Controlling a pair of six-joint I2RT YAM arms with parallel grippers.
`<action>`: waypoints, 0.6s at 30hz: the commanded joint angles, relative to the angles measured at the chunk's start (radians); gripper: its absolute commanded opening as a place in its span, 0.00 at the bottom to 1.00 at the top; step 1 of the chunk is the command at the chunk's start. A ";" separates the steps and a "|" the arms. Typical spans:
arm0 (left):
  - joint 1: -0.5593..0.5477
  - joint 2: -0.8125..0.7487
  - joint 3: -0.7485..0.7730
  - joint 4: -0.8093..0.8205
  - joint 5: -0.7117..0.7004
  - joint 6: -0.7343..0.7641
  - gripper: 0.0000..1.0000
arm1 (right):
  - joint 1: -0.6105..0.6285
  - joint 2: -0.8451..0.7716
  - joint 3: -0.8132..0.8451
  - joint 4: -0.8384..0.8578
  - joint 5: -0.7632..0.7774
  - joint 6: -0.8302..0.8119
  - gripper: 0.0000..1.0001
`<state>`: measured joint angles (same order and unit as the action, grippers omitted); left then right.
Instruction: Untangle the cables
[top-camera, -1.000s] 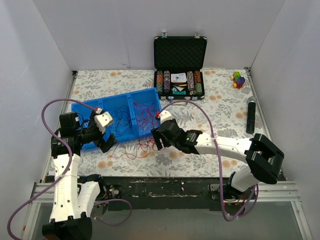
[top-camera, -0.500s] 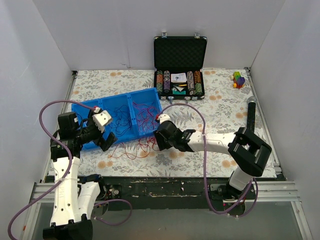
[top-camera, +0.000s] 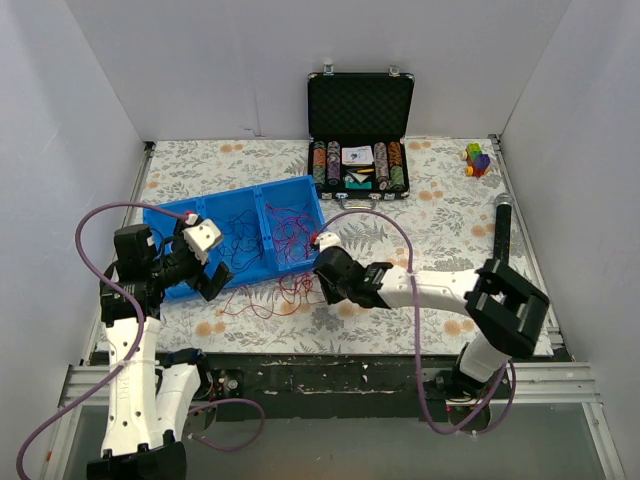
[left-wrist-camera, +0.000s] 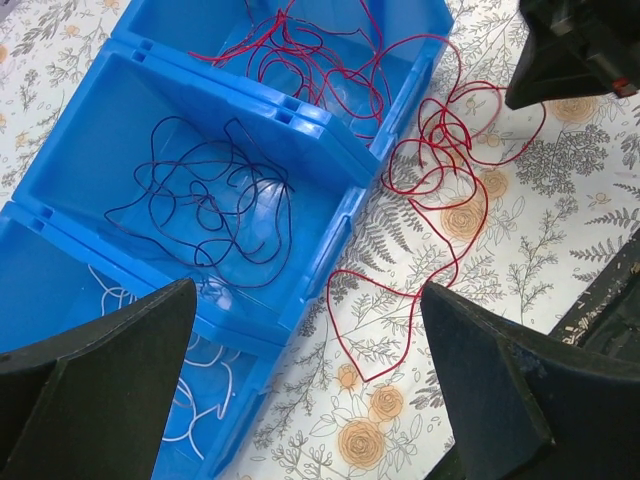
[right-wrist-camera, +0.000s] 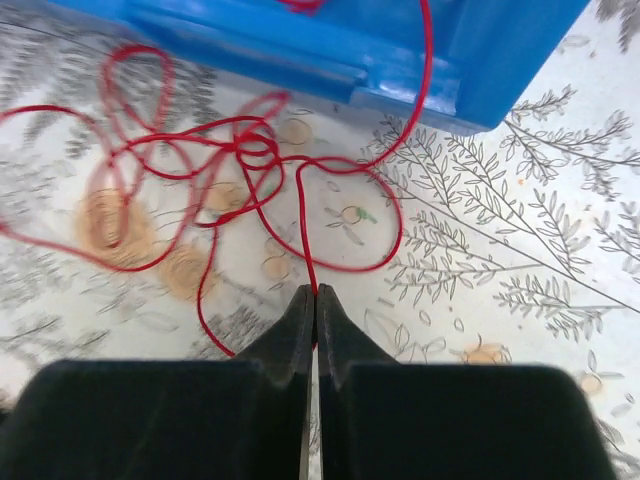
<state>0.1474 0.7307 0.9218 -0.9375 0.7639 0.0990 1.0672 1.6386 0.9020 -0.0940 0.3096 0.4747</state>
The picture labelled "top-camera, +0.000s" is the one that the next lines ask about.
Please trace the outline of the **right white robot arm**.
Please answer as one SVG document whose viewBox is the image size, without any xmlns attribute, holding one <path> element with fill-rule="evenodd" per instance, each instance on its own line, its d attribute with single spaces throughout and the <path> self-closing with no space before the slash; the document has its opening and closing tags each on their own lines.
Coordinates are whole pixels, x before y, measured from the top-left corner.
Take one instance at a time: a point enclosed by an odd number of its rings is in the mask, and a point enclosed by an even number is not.
<svg viewBox="0 0 640 480">
<path fill-rule="evenodd" d="M 550 306 L 548 296 L 499 259 L 477 270 L 418 272 L 389 262 L 363 266 L 343 248 L 329 247 L 313 264 L 328 304 L 348 300 L 365 309 L 417 306 L 465 315 L 479 329 L 442 390 L 475 397 L 508 360 L 534 354 Z"/>
</svg>

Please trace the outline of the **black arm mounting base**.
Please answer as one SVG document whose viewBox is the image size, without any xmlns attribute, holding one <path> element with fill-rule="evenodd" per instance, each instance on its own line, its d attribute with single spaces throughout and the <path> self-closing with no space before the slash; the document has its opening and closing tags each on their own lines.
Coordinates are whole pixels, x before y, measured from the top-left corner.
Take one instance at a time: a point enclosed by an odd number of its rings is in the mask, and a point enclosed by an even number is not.
<svg viewBox="0 0 640 480">
<path fill-rule="evenodd" d="M 411 355 L 228 354 L 205 355 L 194 405 L 245 398 L 272 419 L 425 420 L 417 381 L 430 381 L 454 364 L 451 356 L 422 359 L 416 375 Z"/>
</svg>

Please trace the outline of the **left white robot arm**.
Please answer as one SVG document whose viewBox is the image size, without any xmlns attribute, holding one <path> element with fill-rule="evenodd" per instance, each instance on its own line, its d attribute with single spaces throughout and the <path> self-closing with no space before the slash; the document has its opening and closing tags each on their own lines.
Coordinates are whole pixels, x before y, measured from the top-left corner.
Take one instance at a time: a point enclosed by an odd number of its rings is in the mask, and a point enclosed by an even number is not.
<svg viewBox="0 0 640 480">
<path fill-rule="evenodd" d="M 180 283 L 210 301 L 232 279 L 225 263 L 207 274 L 209 253 L 224 236 L 211 220 L 177 221 L 157 242 L 147 224 L 117 230 L 117 259 L 100 282 L 101 321 L 109 344 L 109 411 L 100 457 L 88 463 L 89 479 L 183 479 L 181 441 L 191 400 L 213 386 L 203 353 L 180 350 L 156 364 L 160 307 Z"/>
</svg>

